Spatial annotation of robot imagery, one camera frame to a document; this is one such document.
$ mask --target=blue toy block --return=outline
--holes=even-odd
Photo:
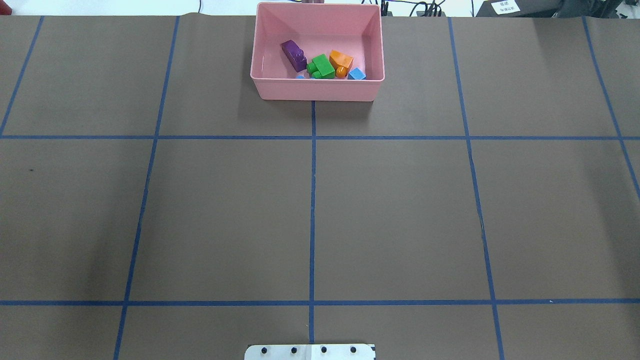
[[[355,68],[349,71],[349,79],[351,80],[366,80],[367,76],[360,70],[360,68]]]

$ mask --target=blue tape line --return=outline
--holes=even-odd
[[[362,135],[362,136],[340,136],[322,135],[316,137],[318,140],[464,140],[464,136],[438,136],[438,135]]]
[[[498,305],[640,304],[640,299],[504,299]]]
[[[565,140],[565,141],[611,141],[616,136],[469,136],[471,140]]]
[[[316,299],[316,102],[311,102],[311,210],[309,236],[309,343],[315,342],[314,301]]]
[[[495,337],[498,343],[498,354],[500,360],[504,360],[504,347],[502,346],[502,332],[500,330],[500,320],[498,317],[498,306],[495,302],[495,290],[493,288],[493,275],[491,271],[491,261],[489,259],[489,246],[486,241],[486,231],[484,230],[484,217],[482,212],[482,204],[480,203],[480,191],[478,190],[476,166],[474,164],[474,158],[471,148],[471,137],[469,134],[469,125],[467,122],[467,109],[465,107],[465,97],[462,92],[462,80],[460,79],[460,66],[458,64],[458,54],[456,52],[456,41],[453,32],[453,23],[451,18],[447,18],[449,22],[449,37],[451,38],[451,51],[453,54],[453,64],[456,71],[456,81],[458,82],[458,97],[460,98],[460,110],[462,112],[462,123],[465,128],[465,136],[467,138],[467,153],[469,156],[469,167],[471,169],[471,180],[474,185],[474,194],[476,196],[476,209],[478,217],[480,219],[480,229],[482,233],[482,243],[484,247],[484,263],[486,267],[486,277],[489,284],[489,294],[491,296],[492,310],[493,310],[493,324],[495,326]]]
[[[161,135],[162,140],[311,140],[311,136],[260,135]]]
[[[122,306],[123,301],[0,300],[0,306]]]
[[[160,98],[160,107],[158,109],[158,118],[156,121],[156,131],[154,133],[154,143],[151,146],[151,156],[149,157],[149,165],[147,167],[147,177],[145,179],[145,189],[142,195],[142,203],[140,205],[140,215],[138,215],[138,226],[136,228],[136,238],[133,243],[133,251],[131,253],[131,262],[129,263],[129,275],[127,276],[127,286],[124,294],[124,304],[122,306],[122,313],[120,314],[120,325],[118,326],[118,336],[116,337],[116,345],[113,351],[113,360],[118,360],[120,356],[120,345],[122,344],[122,334],[124,333],[124,325],[127,319],[127,307],[129,302],[129,296],[131,294],[131,284],[133,282],[133,273],[136,268],[136,259],[138,257],[138,246],[140,244],[140,233],[142,230],[142,219],[145,214],[145,208],[147,207],[147,197],[149,193],[149,182],[151,180],[151,171],[154,167],[154,160],[156,158],[156,149],[158,144],[158,137],[160,134],[160,125],[162,123],[162,115],[164,111],[164,100],[166,99],[166,90],[169,85],[169,77],[171,75],[171,65],[173,62],[173,51],[175,50],[175,39],[178,35],[178,25],[180,24],[180,17],[175,17],[175,24],[173,25],[173,36],[171,40],[171,49],[169,50],[169,60],[166,64],[166,73],[164,75],[164,85],[162,89],[162,97]]]
[[[2,139],[20,140],[152,140],[153,135],[3,135]]]
[[[477,306],[492,305],[488,299],[469,300],[314,300],[314,306]],[[554,304],[640,304],[639,298],[596,299],[497,299],[496,305]],[[0,306],[123,306],[124,301],[92,300],[0,300]],[[139,300],[128,301],[127,307],[252,307],[309,306],[307,300]]]
[[[625,141],[622,138],[622,132],[620,131],[620,125],[618,124],[616,113],[613,111],[613,105],[611,104],[611,99],[609,98],[609,92],[607,91],[607,87],[604,85],[604,79],[602,78],[602,73],[600,72],[600,66],[598,65],[598,60],[596,59],[596,52],[593,50],[593,43],[591,42],[591,34],[589,33],[587,18],[584,16],[582,17],[582,25],[584,26],[584,34],[587,36],[587,43],[589,44],[589,52],[591,53],[591,60],[593,61],[593,67],[596,70],[596,75],[598,76],[598,81],[600,82],[600,87],[602,88],[604,99],[607,102],[607,107],[609,109],[609,115],[611,116],[611,120],[613,121],[613,126],[616,128],[616,134],[618,134],[618,140],[620,141],[620,148],[622,148],[622,153],[625,156],[625,161],[627,162],[627,168],[629,169],[629,173],[631,175],[631,180],[633,181],[634,188],[636,188],[636,195],[638,199],[640,199],[640,186],[638,185],[636,172],[634,171],[634,167],[631,164],[631,159],[629,158],[629,153],[627,152],[627,146],[625,145]]]
[[[308,306],[307,300],[256,300],[256,301],[129,301],[129,306]]]
[[[38,26],[36,27],[36,32],[33,34],[33,38],[31,39],[31,45],[29,45],[29,51],[27,51],[27,56],[24,58],[24,63],[22,63],[22,68],[20,69],[18,80],[15,82],[15,87],[13,88],[11,99],[9,99],[9,105],[7,105],[6,107],[6,112],[4,113],[2,124],[0,124],[0,135],[2,135],[2,133],[4,132],[4,127],[6,126],[6,122],[9,120],[9,114],[11,113],[13,102],[15,100],[15,97],[18,95],[18,89],[20,88],[20,84],[22,83],[22,78],[24,77],[24,71],[27,70],[27,65],[29,64],[29,59],[31,59],[31,53],[33,53],[33,48],[36,46],[36,40],[38,40],[38,35],[40,34],[40,29],[42,29],[43,21],[44,21],[44,16],[41,16],[40,21],[38,21]]]
[[[471,135],[471,140],[566,140],[617,141],[618,136],[512,136]],[[2,135],[0,139],[18,140],[153,140],[154,135]],[[466,136],[448,135],[363,135],[316,136],[316,140],[466,140]],[[640,140],[640,136],[622,136],[623,140]],[[312,136],[259,136],[259,135],[160,135],[158,140],[313,140]]]
[[[491,305],[491,300],[316,300],[316,306]]]

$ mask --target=green toy block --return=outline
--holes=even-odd
[[[333,79],[335,77],[335,69],[325,54],[320,54],[313,58],[307,64],[307,71],[315,79]]]

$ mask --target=building block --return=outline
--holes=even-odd
[[[349,72],[349,79],[351,80],[366,80],[367,76],[360,70],[360,68],[355,68]]]
[[[351,69],[351,64],[353,64],[353,57],[342,54],[340,51],[331,50],[331,54],[329,54],[329,62],[335,69],[336,78],[344,79],[347,77],[347,74]]]
[[[301,72],[307,68],[305,52],[302,51],[302,49],[300,49],[293,40],[283,42],[280,44],[280,47],[282,48],[282,51],[284,51],[285,55],[287,55],[287,59],[289,59],[289,62],[296,72]]]
[[[320,54],[313,58],[307,64],[307,71],[309,71],[312,78],[316,79],[333,79],[335,77],[335,69],[325,54]]]

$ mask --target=plastic bin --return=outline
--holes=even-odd
[[[352,68],[363,70],[367,79],[309,79],[282,51],[287,40],[295,41],[308,61],[331,50],[353,56]],[[251,78],[265,100],[373,101],[385,79],[380,7],[259,3]]]

